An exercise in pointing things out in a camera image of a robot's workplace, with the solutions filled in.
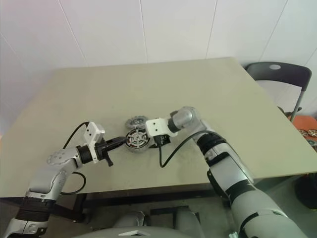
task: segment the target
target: metal part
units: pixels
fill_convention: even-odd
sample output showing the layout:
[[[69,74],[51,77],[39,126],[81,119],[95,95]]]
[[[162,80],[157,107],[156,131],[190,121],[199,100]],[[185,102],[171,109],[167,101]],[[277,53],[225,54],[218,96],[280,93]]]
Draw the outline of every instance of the metal part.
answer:
[[[302,102],[302,98],[303,98],[304,93],[305,93],[305,91],[301,91],[300,95],[298,96],[298,100],[297,100],[297,102],[296,102],[296,105],[295,105],[295,107],[294,107],[294,110],[293,110],[293,112],[292,112],[292,116],[291,116],[291,119],[290,119],[291,122],[293,122],[293,120],[294,120],[294,118],[295,118],[295,116],[296,116],[296,113],[297,113],[297,111],[298,111],[299,105],[300,105],[301,102]]]
[[[161,140],[161,145],[160,146],[164,146],[166,144],[170,143],[170,139],[169,139],[169,135],[160,135],[160,140]],[[159,145],[158,144],[153,144],[151,145],[149,148],[158,148]]]
[[[175,137],[178,135],[178,132],[173,133],[170,131],[168,128],[168,120],[164,118],[146,121],[145,129],[149,137],[154,137],[157,135],[169,135],[170,137]]]
[[[311,137],[317,137],[317,130],[316,129],[309,129],[308,135],[310,135]]]
[[[9,237],[9,235],[14,233],[28,235],[35,234],[37,232],[43,233],[47,226],[48,222],[32,222],[12,218],[5,233],[3,234],[3,237]]]
[[[227,152],[230,155],[230,158],[234,161],[236,166],[239,168],[239,170],[244,174],[244,176],[251,182],[253,183],[253,177],[250,173],[250,171],[244,166],[242,163],[240,157],[237,155],[237,153],[232,149],[232,147],[227,144],[227,143],[221,143],[213,148],[211,148],[205,155],[205,160],[212,161],[216,156]]]
[[[195,132],[202,131],[202,130],[210,130],[214,131],[208,123],[202,120],[199,112],[193,107],[182,107],[177,113],[172,116],[174,124],[178,128],[186,128],[188,134],[194,134]],[[204,134],[199,134],[195,136],[193,139],[195,142],[199,140]]]
[[[240,230],[246,218],[254,213],[259,215],[273,214],[277,216],[287,215],[278,207],[278,205],[264,192],[256,189],[247,191],[239,195],[232,203],[232,215],[237,225],[237,230]]]
[[[127,141],[127,137],[118,136],[113,139],[107,140],[107,151],[113,150],[118,148],[119,146],[123,145]]]
[[[86,131],[84,133],[84,138],[87,142],[87,146],[89,148],[90,154],[93,158],[93,162],[97,163],[98,158],[95,152],[95,144],[100,143],[105,134],[105,129],[92,121],[89,122]]]
[[[125,126],[128,129],[145,128],[145,122],[148,120],[145,116],[136,116],[126,121]]]
[[[291,219],[275,214],[249,220],[243,231],[250,238],[308,238]]]
[[[301,129],[299,129],[298,131],[301,133],[301,135],[302,135],[303,137],[307,137],[307,136],[308,136],[307,131],[301,130]]]
[[[51,214],[57,217],[63,217],[70,220],[76,220],[77,222],[83,222],[85,220],[85,214],[82,213],[83,209],[78,209],[78,207],[80,207],[81,203],[84,202],[84,200],[79,201],[79,199],[84,195],[87,194],[81,193],[77,195],[73,209],[54,204]],[[24,197],[6,197],[0,198],[0,201],[12,206],[19,207],[23,203],[23,199]]]
[[[233,233],[229,234],[229,238],[239,238],[238,233],[233,232]]]
[[[136,128],[126,135],[126,147],[132,152],[143,152],[149,147],[150,138],[145,129]]]
[[[223,191],[228,190],[237,182],[248,179],[231,156],[211,166],[210,172]]]
[[[62,149],[47,159],[30,182],[25,196],[57,200],[68,176],[82,167],[75,147]]]

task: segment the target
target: copper coil stator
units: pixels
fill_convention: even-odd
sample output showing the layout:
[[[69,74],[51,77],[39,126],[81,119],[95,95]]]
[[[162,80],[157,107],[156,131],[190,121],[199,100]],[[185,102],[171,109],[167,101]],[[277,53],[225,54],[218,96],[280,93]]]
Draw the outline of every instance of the copper coil stator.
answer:
[[[150,138],[145,129],[135,128],[126,137],[125,145],[132,152],[143,152],[149,147]]]

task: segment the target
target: black cable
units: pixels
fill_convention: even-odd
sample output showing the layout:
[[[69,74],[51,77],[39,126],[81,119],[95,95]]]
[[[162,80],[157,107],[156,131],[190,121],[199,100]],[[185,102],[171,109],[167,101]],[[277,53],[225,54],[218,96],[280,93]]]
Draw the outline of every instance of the black cable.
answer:
[[[61,195],[73,195],[73,194],[77,194],[79,193],[81,190],[83,190],[83,188],[85,187],[86,185],[86,177],[80,173],[80,172],[73,172],[73,174],[76,174],[76,175],[80,175],[83,179],[84,179],[84,182],[83,182],[83,185],[80,187],[80,189],[74,191],[74,192],[61,192],[60,194]]]
[[[190,139],[192,139],[194,136],[202,134],[202,133],[207,133],[207,134],[211,134],[211,135],[217,135],[219,137],[221,137],[220,135],[218,135],[216,132],[210,131],[210,130],[201,130],[198,132],[195,132],[194,134],[188,136],[185,140],[182,141],[182,143],[179,144],[179,146],[176,147],[176,149],[170,154],[170,156],[167,158],[167,160],[164,162],[164,164],[162,164],[162,149],[161,149],[161,145],[158,144],[158,150],[159,150],[159,165],[161,168],[164,168],[168,162],[171,160],[171,158],[173,158],[173,156],[176,154],[176,152]]]
[[[70,137],[68,138],[68,140],[64,144],[63,149],[65,149],[68,146],[68,143],[70,142],[70,140],[74,136],[74,134],[78,131],[78,129],[81,128],[83,125],[85,125],[87,127],[88,124],[89,124],[89,122],[85,121],[85,122],[81,123],[78,127],[76,127],[76,129],[73,131],[73,133],[70,135]],[[80,189],[78,189],[77,191],[74,191],[74,192],[60,192],[61,195],[73,195],[73,194],[79,193],[85,187],[86,177],[80,172],[73,172],[73,174],[80,175],[84,179],[83,185],[80,187]]]
[[[68,145],[68,143],[70,142],[71,138],[74,136],[74,134],[78,131],[79,128],[81,128],[83,125],[86,125],[86,127],[88,126],[89,122],[85,121],[83,123],[81,123],[74,131],[73,133],[70,135],[70,137],[68,138],[68,140],[66,141],[65,145],[63,146],[63,149],[65,149]]]

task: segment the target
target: orange object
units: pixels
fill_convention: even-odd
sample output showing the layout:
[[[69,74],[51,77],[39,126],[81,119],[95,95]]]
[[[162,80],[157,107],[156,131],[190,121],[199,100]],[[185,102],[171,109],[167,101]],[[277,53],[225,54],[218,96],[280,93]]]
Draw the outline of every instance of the orange object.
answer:
[[[317,130],[317,120],[311,116],[295,116],[293,124],[298,130],[305,130],[307,132],[310,129]],[[309,135],[306,136],[305,139],[317,141],[317,137],[312,137]]]

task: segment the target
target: chair leg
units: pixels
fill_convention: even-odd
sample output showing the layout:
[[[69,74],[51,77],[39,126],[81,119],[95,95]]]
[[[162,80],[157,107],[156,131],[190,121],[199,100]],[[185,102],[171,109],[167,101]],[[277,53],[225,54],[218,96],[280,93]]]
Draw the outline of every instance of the chair leg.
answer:
[[[295,118],[295,116],[296,116],[296,113],[297,113],[298,108],[299,108],[299,105],[300,105],[300,103],[301,103],[301,101],[302,101],[303,95],[304,95],[304,91],[301,91],[301,94],[300,94],[299,97],[298,97],[297,103],[296,103],[296,105],[295,105],[295,108],[294,108],[294,110],[293,110],[293,113],[292,113],[292,116],[291,116],[291,119],[290,119],[291,122],[293,122],[293,120],[294,120],[294,118]]]

